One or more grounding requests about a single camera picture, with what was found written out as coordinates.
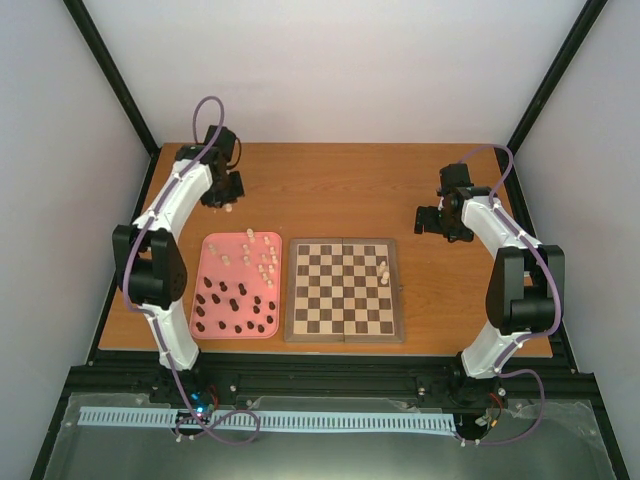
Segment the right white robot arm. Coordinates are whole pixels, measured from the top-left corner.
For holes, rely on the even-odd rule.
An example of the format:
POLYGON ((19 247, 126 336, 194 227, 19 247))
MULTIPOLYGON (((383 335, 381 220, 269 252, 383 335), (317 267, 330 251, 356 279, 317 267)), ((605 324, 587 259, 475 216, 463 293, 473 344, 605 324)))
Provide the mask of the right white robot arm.
POLYGON ((493 259, 487 321, 448 373, 449 398, 469 407, 496 391, 504 365, 517 350, 559 327, 565 257, 560 247, 528 234, 490 188, 474 185, 466 164, 449 164, 439 175, 440 202, 417 208, 415 233, 437 234, 450 243, 478 239, 493 259))

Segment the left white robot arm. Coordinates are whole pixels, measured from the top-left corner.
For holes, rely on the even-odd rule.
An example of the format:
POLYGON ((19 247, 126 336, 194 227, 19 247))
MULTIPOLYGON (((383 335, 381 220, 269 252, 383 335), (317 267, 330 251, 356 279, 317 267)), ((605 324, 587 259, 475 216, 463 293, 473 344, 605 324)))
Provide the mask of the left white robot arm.
POLYGON ((116 280, 125 304, 144 315, 160 364, 179 371, 173 379, 174 392, 190 403, 206 395, 208 378, 192 368, 199 347, 184 313, 188 275, 178 239, 195 206, 229 209, 244 195, 241 175, 232 162, 239 146, 230 129, 210 126, 203 143, 179 148, 168 179, 149 207, 112 233, 116 280))

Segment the wooden chess board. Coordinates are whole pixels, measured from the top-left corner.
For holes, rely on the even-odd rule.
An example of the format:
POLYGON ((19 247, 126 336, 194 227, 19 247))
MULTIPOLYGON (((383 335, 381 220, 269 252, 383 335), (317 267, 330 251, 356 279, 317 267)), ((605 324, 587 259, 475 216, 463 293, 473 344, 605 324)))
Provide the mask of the wooden chess board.
POLYGON ((298 238, 290 242, 284 340, 402 343, 403 303, 390 238, 298 238), (387 262, 389 283, 378 266, 387 262))

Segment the pink plastic tray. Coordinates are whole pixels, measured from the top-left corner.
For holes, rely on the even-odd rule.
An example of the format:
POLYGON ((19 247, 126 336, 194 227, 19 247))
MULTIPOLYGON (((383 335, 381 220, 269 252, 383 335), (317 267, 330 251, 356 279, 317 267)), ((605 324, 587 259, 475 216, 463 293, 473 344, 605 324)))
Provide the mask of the pink plastic tray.
POLYGON ((254 232, 254 234, 254 243, 249 242, 246 232, 212 233, 204 239, 189 319, 189 329, 194 338, 198 340, 255 340, 268 339, 277 333, 280 314, 282 239, 275 232, 254 232), (270 238, 271 245, 264 244, 264 236, 270 238), (209 252, 209 244, 213 244, 217 248, 216 255, 212 255, 209 252), (243 256, 245 255, 242 249, 243 244, 248 244, 250 248, 248 256, 250 257, 251 265, 249 266, 244 265, 243 262, 243 256), (276 247, 278 250, 278 265, 272 263, 271 246, 276 247), (261 254, 263 253, 268 256, 268 263, 262 263, 261 254), (223 263, 222 255, 227 255, 230 258, 230 265, 223 263), (262 279, 262 275, 258 271, 259 264, 264 266, 269 279, 273 281, 273 289, 269 289, 262 279), (269 273, 268 265, 274 265, 276 269, 274 274, 269 273), (205 287, 203 283, 203 278, 205 277, 211 281, 211 288, 205 287), (226 292, 222 292, 219 288, 221 281, 225 282, 228 287, 226 292), (239 283, 243 283, 247 289, 245 296, 241 296, 239 293, 239 283), (204 304, 197 302, 197 294, 204 297, 204 304), (220 297, 221 302, 219 304, 215 304, 212 301, 212 294, 220 297), (259 296, 261 299, 261 304, 257 305, 260 308, 259 314, 254 314, 253 312, 254 296, 259 296), (230 299, 237 301, 239 305, 238 311, 232 310, 229 304, 230 299), (275 310, 268 308, 270 301, 275 302, 275 310), (204 309, 205 315, 203 317, 196 313, 197 306, 204 309), (267 316, 274 318, 273 324, 267 324, 267 316), (219 329, 219 321, 226 323, 225 330, 219 329), (254 329, 247 328, 248 321, 252 321, 255 324, 254 329), (197 330, 197 322, 201 322, 205 326, 203 332, 197 330), (241 334, 236 334, 234 330, 236 325, 242 327, 241 334), (264 325, 264 333, 258 332, 258 325, 264 325))

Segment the black aluminium frame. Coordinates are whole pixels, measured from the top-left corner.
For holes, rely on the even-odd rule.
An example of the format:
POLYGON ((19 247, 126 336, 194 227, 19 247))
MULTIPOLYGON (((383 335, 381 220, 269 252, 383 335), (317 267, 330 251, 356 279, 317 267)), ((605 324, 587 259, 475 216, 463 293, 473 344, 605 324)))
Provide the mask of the black aluminium frame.
MULTIPOLYGON (((68 1, 65 6, 150 156, 134 208, 135 213, 141 213, 162 148, 153 138, 85 3, 68 1)), ((602 1, 588 1, 584 4, 509 139, 509 147, 521 147, 604 7, 602 1)), ((161 400, 173 400, 178 394, 176 387, 166 386, 168 377, 161 373, 156 355, 99 349, 98 343, 104 333, 115 293, 116 287, 111 285, 86 363, 69 371, 31 474, 34 479, 43 478, 51 466, 55 445, 61 439, 63 415, 72 395, 148 393, 153 388, 159 388, 158 397, 161 400)), ((551 347, 551 358, 536 360, 526 357, 516 361, 515 368, 531 367, 541 374, 546 381, 547 396, 552 400, 591 401, 613 475, 617 479, 628 478, 595 376, 579 370, 564 328, 552 334, 551 347)), ((420 358, 410 355, 401 359, 399 356, 365 355, 347 358, 342 354, 269 354, 261 360, 257 354, 207 353, 203 359, 203 368, 206 373, 224 373, 227 376, 238 372, 243 397, 253 392, 265 391, 269 394, 280 392, 286 396, 319 395, 335 399, 349 394, 364 396, 370 393, 380 398, 385 394, 395 393, 418 399, 418 388, 422 380, 444 376, 451 361, 449 356, 420 358)))

